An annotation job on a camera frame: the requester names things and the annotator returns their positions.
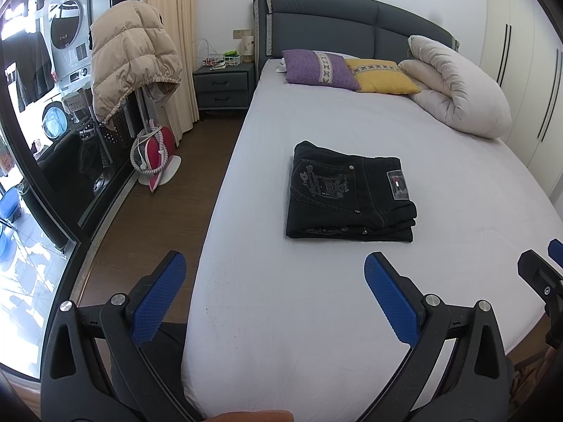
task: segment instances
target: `white wardrobe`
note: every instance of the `white wardrobe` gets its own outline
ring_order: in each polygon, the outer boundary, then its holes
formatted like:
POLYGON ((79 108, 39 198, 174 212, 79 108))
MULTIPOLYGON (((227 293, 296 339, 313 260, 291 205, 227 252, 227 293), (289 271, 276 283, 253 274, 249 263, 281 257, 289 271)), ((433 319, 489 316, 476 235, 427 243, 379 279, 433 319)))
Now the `white wardrobe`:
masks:
POLYGON ((563 172, 563 47, 536 0, 489 0, 480 66, 510 105, 503 141, 549 195, 563 172))

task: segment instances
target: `dryer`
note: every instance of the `dryer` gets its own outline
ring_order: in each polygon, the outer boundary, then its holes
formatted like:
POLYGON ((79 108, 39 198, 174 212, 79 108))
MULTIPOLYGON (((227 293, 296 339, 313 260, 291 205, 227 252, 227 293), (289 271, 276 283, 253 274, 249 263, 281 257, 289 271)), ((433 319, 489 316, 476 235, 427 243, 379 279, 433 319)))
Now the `dryer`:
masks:
POLYGON ((90 0, 59 0, 50 5, 46 34, 50 38, 57 86, 63 97, 90 87, 90 24, 90 0))

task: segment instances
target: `curtain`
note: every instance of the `curtain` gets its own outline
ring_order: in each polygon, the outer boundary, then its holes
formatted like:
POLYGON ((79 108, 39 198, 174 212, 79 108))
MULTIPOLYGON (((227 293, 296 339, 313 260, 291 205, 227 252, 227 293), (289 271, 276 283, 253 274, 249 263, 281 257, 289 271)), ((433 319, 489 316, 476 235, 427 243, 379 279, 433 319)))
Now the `curtain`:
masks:
POLYGON ((197 66, 197 59, 194 58, 196 2, 195 0, 143 1, 159 10, 164 28, 172 38, 184 66, 182 84, 163 109, 157 108, 159 123, 171 129, 178 144, 182 134, 191 130, 193 123, 199 120, 194 80, 191 75, 197 66))

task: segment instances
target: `jeans back pocket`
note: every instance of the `jeans back pocket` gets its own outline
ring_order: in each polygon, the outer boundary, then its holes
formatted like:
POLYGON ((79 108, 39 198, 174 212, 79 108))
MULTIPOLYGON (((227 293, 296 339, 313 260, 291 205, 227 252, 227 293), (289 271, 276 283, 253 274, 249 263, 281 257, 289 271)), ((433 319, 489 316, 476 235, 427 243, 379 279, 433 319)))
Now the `jeans back pocket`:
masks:
POLYGON ((291 176, 291 194, 297 201, 343 212, 357 212, 356 175, 347 167, 300 159, 291 176))

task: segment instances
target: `wardrobe handle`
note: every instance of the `wardrobe handle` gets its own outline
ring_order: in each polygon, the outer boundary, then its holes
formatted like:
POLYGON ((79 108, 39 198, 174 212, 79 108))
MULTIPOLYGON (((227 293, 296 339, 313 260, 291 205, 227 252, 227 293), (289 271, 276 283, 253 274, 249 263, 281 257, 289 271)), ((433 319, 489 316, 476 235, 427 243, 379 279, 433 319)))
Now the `wardrobe handle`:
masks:
POLYGON ((555 105, 557 104, 557 97, 559 96, 559 86, 561 85, 561 67, 563 66, 561 63, 563 63, 563 52, 561 52, 561 57, 559 59, 559 80, 557 81, 557 90, 555 91, 555 99, 553 100, 553 107, 551 108, 550 119, 547 121, 547 125, 545 126, 545 132, 543 132, 542 140, 540 142, 543 142, 545 135, 547 135, 547 130, 550 128, 551 118, 553 117, 553 112, 555 111, 555 105))
POLYGON ((542 134, 543 124, 545 123, 545 120, 547 119, 547 115, 550 113, 551 100, 553 100, 553 92, 555 90, 555 82, 557 82, 557 72, 558 72, 558 70, 559 70, 559 49, 557 49, 557 57, 555 58, 555 75, 553 76, 553 85, 551 86, 550 100, 547 103, 547 109, 545 110, 545 116, 543 117, 542 126, 539 128, 537 138, 539 138, 539 136, 542 134))
POLYGON ((498 74, 496 75, 496 83, 500 81, 500 72, 502 71, 502 65, 505 63, 505 51, 506 51, 506 37, 508 36, 508 24, 505 24, 505 42, 502 45, 502 57, 500 58, 500 66, 498 68, 498 74))
POLYGON ((500 86, 502 87, 502 82, 505 80, 506 64, 508 63, 508 54, 510 53, 510 41, 512 40, 512 25, 508 30, 508 46, 506 47, 506 57, 505 57, 505 69, 502 72, 502 77, 500 78, 500 86))

